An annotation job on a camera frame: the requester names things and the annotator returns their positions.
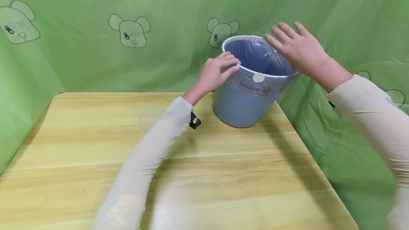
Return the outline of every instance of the wooden table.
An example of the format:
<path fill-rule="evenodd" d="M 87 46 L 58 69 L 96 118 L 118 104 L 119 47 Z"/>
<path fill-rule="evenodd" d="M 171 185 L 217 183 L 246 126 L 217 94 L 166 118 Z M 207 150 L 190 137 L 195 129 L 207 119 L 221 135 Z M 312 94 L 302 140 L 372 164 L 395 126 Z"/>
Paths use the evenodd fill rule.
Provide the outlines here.
<path fill-rule="evenodd" d="M 63 93 L 0 178 L 0 229 L 88 230 L 139 116 L 179 93 Z M 142 230 L 354 230 L 336 192 L 275 103 L 254 127 L 225 125 L 212 95 L 156 173 Z"/>

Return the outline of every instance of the green backdrop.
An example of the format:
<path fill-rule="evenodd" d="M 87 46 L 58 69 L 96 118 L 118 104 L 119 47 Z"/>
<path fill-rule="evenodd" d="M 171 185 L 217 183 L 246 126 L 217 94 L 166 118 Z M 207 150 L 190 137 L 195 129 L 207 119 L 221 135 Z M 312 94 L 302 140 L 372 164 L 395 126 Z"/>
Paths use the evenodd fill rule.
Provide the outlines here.
<path fill-rule="evenodd" d="M 58 93 L 183 91 L 218 42 L 279 21 L 406 94 L 408 12 L 409 0 L 0 0 L 0 173 Z M 307 77 L 280 105 L 361 229 L 384 229 L 393 179 L 352 124 Z"/>

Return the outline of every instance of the white sleeve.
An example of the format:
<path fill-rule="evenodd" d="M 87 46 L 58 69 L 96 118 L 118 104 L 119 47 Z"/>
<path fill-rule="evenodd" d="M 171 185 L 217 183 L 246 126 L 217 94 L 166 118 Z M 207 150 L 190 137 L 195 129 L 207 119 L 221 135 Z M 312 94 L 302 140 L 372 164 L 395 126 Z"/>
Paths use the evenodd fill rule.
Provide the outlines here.
<path fill-rule="evenodd" d="M 192 111 L 182 97 L 170 104 L 122 165 L 92 230 L 140 229 L 151 179 L 175 138 L 186 130 Z"/>
<path fill-rule="evenodd" d="M 409 116 L 366 78 L 354 75 L 327 98 L 361 131 L 396 180 L 388 229 L 409 229 Z"/>

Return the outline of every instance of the trash bin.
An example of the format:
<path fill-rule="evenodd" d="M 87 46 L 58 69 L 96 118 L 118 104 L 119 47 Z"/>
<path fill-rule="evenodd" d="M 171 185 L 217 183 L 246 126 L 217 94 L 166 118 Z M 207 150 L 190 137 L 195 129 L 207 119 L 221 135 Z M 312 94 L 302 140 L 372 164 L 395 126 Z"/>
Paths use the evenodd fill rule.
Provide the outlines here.
<path fill-rule="evenodd" d="M 262 37 L 230 37 L 224 40 L 222 50 L 234 54 L 241 65 L 215 90 L 213 111 L 228 125 L 251 127 L 284 90 L 291 88 L 298 79 L 298 72 L 277 52 L 274 56 L 279 60 L 273 60 Z"/>

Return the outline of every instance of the transparent plastic lid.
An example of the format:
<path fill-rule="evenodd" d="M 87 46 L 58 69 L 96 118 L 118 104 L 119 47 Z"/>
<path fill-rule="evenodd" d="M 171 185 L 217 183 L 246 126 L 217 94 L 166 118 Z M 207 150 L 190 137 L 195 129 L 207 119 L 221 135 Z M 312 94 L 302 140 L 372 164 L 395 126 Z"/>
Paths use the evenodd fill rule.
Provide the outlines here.
<path fill-rule="evenodd" d="M 139 116 L 139 126 L 143 131 L 148 132 L 164 113 L 164 109 L 161 108 L 146 109 Z"/>

